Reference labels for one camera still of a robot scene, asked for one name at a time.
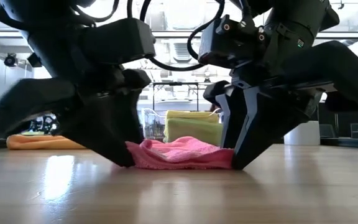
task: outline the yellow cloth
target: yellow cloth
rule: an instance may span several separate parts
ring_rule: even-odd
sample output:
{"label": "yellow cloth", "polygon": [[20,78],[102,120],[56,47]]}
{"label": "yellow cloth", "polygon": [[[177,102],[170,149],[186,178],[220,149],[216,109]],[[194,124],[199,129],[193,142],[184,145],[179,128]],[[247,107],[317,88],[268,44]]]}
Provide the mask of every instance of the yellow cloth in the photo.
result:
{"label": "yellow cloth", "polygon": [[85,149],[80,144],[77,144],[63,136],[24,136],[14,134],[9,136],[6,140],[8,149]]}
{"label": "yellow cloth", "polygon": [[200,141],[219,146],[223,125],[186,118],[170,118],[165,121],[165,140],[172,142],[178,138],[191,136]]}
{"label": "yellow cloth", "polygon": [[210,123],[218,123],[219,116],[216,113],[211,114],[211,112],[186,112],[186,111],[173,111],[168,110],[165,119],[171,118],[187,118],[197,121],[205,121]]}

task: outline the green towel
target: green towel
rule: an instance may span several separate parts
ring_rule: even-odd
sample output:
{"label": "green towel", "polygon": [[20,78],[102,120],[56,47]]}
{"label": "green towel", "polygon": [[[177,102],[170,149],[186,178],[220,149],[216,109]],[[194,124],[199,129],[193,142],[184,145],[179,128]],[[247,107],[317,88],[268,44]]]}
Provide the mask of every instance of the green towel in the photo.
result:
{"label": "green towel", "polygon": [[170,118],[165,121],[165,130],[166,142],[191,136],[200,141],[219,146],[223,125],[186,118]]}

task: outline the wooden table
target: wooden table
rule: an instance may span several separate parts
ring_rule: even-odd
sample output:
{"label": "wooden table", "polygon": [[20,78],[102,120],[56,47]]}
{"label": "wooden table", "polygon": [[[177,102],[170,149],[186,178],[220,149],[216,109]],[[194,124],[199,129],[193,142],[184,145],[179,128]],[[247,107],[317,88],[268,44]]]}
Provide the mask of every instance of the wooden table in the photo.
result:
{"label": "wooden table", "polygon": [[277,145],[242,172],[0,150],[0,223],[358,223],[358,149]]}

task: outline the white container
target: white container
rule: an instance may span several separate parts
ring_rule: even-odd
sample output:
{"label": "white container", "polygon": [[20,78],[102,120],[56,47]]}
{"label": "white container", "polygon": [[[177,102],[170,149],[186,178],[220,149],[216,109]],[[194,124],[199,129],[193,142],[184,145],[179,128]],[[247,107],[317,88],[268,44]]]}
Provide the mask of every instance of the white container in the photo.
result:
{"label": "white container", "polygon": [[318,121],[302,123],[284,136],[284,144],[291,146],[319,146],[320,128]]}

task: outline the ceiling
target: ceiling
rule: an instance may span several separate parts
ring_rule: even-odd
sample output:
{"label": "ceiling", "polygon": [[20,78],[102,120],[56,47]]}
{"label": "ceiling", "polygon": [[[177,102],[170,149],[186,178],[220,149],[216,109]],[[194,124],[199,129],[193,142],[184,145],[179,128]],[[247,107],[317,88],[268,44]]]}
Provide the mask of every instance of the ceiling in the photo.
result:
{"label": "ceiling", "polygon": [[[140,0],[134,0],[134,17],[139,17],[140,8],[142,6]],[[331,0],[331,4],[341,18],[341,23],[327,31],[330,32],[358,32],[358,1],[357,0],[343,0],[344,7],[340,8],[340,2]],[[91,7],[84,9],[84,11],[91,16],[103,17],[109,14],[112,6],[112,0],[97,0]],[[178,31],[191,31],[200,24],[203,24],[214,16],[218,4],[213,0],[153,0],[146,17],[146,22],[151,26],[155,32],[164,32],[166,35],[176,35]],[[257,26],[263,25],[269,12],[255,18]],[[226,3],[224,14],[229,14],[231,19],[239,20],[241,18],[240,11],[230,2]],[[126,1],[121,0],[119,9],[115,15],[107,22],[116,21],[126,17]],[[14,29],[0,23],[0,34],[4,36],[4,32],[15,32]],[[320,44],[327,40],[316,40],[315,44]],[[184,67],[189,64],[196,63],[186,51],[186,38],[158,38],[155,44],[157,52],[157,59],[164,63],[174,66]],[[350,49],[358,55],[358,42],[346,42]],[[197,51],[199,41],[195,40],[193,47]],[[19,36],[0,38],[0,57],[3,58],[7,53],[16,53],[19,58],[25,60],[31,53],[27,42]],[[201,69],[185,72],[175,73],[166,70],[161,70],[148,60],[139,60],[125,64],[127,68],[141,68],[147,70],[149,76],[155,82],[168,81],[186,81],[186,82],[203,82],[208,77],[212,82],[222,79],[229,79],[229,70],[215,66],[205,66]],[[44,70],[39,72],[39,77],[47,76]]]}

